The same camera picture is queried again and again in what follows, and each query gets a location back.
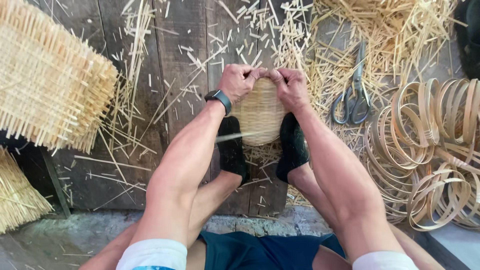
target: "blue shorts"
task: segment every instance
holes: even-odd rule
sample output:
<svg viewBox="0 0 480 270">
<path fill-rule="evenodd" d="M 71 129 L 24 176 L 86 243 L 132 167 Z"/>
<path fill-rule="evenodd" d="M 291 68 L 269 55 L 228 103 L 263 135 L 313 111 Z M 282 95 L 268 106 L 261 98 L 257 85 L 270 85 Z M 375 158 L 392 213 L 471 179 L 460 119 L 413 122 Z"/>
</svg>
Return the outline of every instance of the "blue shorts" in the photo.
<svg viewBox="0 0 480 270">
<path fill-rule="evenodd" d="M 205 270 L 311 270 L 320 245 L 345 258 L 334 234 L 255 237 L 243 232 L 200 232 L 198 238 L 206 243 Z"/>
</svg>

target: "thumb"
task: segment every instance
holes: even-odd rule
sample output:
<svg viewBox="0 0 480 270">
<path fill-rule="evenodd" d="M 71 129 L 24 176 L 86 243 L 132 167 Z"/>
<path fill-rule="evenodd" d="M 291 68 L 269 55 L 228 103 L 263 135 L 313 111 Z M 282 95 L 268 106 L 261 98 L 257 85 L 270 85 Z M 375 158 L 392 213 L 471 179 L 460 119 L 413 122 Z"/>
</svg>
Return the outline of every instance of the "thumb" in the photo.
<svg viewBox="0 0 480 270">
<path fill-rule="evenodd" d="M 250 87 L 253 87 L 253 84 L 255 83 L 255 81 L 258 80 L 261 77 L 265 77 L 265 75 L 267 75 L 267 69 L 265 69 L 265 68 L 254 69 L 250 72 L 248 77 L 245 79 L 245 82 Z"/>
<path fill-rule="evenodd" d="M 286 90 L 287 89 L 287 84 L 285 83 L 285 78 L 283 75 L 278 72 L 278 70 L 271 70 L 268 73 L 268 77 L 272 79 L 272 81 L 275 83 L 277 91 L 280 90 Z"/>
</svg>

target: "hand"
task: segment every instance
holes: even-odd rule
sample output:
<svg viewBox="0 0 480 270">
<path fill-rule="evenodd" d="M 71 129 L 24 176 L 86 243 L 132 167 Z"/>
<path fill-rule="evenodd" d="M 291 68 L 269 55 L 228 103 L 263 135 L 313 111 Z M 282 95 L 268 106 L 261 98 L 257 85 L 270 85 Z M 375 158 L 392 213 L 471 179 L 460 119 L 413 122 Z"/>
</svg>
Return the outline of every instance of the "hand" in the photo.
<svg viewBox="0 0 480 270">
<path fill-rule="evenodd" d="M 228 64 L 223 70 L 217 89 L 222 90 L 230 102 L 235 104 L 252 91 L 253 84 L 258 78 L 266 74 L 265 68 Z"/>
<path fill-rule="evenodd" d="M 310 106 L 305 75 L 294 69 L 279 68 L 267 75 L 276 84 L 276 93 L 283 106 L 293 114 Z"/>
</svg>

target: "scissors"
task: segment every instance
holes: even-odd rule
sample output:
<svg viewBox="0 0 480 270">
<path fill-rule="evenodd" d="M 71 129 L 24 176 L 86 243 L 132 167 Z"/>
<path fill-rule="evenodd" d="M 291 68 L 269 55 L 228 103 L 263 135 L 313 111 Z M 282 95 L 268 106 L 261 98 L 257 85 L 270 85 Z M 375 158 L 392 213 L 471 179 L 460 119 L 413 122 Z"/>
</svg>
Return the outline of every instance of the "scissors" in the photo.
<svg viewBox="0 0 480 270">
<path fill-rule="evenodd" d="M 335 99 L 335 101 L 332 104 L 332 109 L 330 110 L 330 115 L 332 116 L 333 121 L 337 124 L 345 124 L 346 122 L 348 122 L 348 120 L 350 120 L 353 124 L 360 124 L 361 122 L 365 121 L 365 119 L 367 119 L 368 114 L 372 110 L 372 106 L 370 104 L 368 95 L 365 91 L 363 91 L 363 88 L 361 85 L 361 74 L 363 70 L 364 58 L 365 58 L 365 41 L 362 41 L 360 43 L 360 48 L 357 55 L 357 62 L 355 63 L 355 66 L 358 66 L 358 67 L 357 67 L 357 70 L 353 73 L 353 86 L 355 87 L 355 96 L 357 100 L 355 101 L 355 105 L 353 106 L 352 111 L 350 111 L 350 105 L 348 104 L 349 103 L 348 97 L 351 95 L 353 91 L 352 86 L 350 86 L 344 94 L 340 94 Z M 343 99 L 343 103 L 345 104 L 345 116 L 343 120 L 338 120 L 335 117 L 335 110 L 338 107 L 338 103 L 342 99 Z M 365 102 L 367 102 L 367 111 L 360 119 L 355 120 L 355 116 L 357 116 L 358 109 L 363 99 L 365 99 Z"/>
</svg>

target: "scissor handle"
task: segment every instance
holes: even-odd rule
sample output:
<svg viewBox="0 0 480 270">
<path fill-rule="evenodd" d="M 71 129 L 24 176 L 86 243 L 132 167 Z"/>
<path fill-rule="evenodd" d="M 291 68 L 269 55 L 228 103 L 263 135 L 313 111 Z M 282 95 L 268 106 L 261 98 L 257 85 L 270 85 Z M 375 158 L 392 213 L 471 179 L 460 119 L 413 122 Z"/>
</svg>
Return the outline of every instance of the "scissor handle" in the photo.
<svg viewBox="0 0 480 270">
<path fill-rule="evenodd" d="M 332 104 L 332 109 L 330 110 L 330 115 L 332 116 L 332 120 L 337 124 L 343 125 L 350 118 L 350 108 L 348 107 L 348 97 L 350 96 L 351 93 L 352 93 L 352 87 L 349 87 L 348 90 L 345 92 L 345 94 L 340 94 Z M 335 117 L 335 111 L 336 111 L 336 108 L 338 107 L 338 103 L 340 102 L 342 97 L 343 97 L 343 103 L 344 103 L 344 107 L 345 107 L 345 110 L 344 110 L 345 115 L 343 116 L 343 120 L 339 121 Z"/>
<path fill-rule="evenodd" d="M 357 92 L 357 100 L 355 101 L 355 105 L 353 106 L 353 109 L 350 115 L 350 121 L 353 124 L 360 124 L 361 122 L 365 121 L 365 119 L 367 119 L 370 111 L 372 110 L 372 106 L 370 105 L 370 101 L 368 100 L 368 97 L 365 96 L 365 93 L 362 91 L 362 89 L 355 89 L 355 90 Z M 363 97 L 365 99 L 365 102 L 367 103 L 367 111 L 359 120 L 356 121 L 355 116 L 357 115 L 358 109 L 362 101 L 361 97 Z"/>
</svg>

